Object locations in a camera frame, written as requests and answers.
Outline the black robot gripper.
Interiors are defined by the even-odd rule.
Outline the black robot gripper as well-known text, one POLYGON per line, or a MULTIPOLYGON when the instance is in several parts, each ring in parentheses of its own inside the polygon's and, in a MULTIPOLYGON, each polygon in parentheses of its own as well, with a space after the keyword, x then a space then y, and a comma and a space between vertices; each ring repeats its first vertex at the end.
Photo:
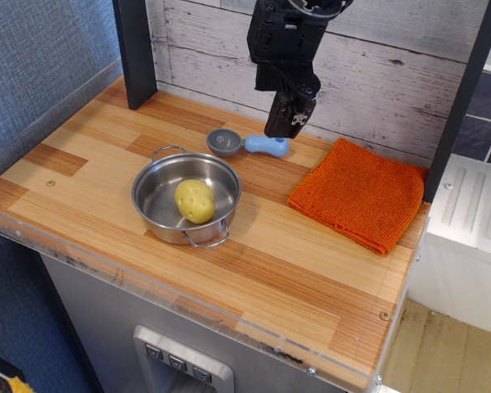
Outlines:
POLYGON ((313 59, 326 32, 325 20, 312 18, 289 1, 257 1, 247 34, 250 59, 257 65, 255 88, 277 91, 264 133, 296 138, 316 106, 316 98, 287 92, 316 92, 320 81, 313 59))

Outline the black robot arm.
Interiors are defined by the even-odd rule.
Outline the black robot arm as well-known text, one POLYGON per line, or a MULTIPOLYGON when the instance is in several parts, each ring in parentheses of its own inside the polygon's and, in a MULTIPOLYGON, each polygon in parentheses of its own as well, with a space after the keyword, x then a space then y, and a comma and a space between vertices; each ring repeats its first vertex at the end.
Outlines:
POLYGON ((321 88, 313 70, 330 20, 350 1, 257 1, 247 34, 250 59, 256 64, 255 89, 274 91, 264 133, 295 138, 306 125, 321 88))

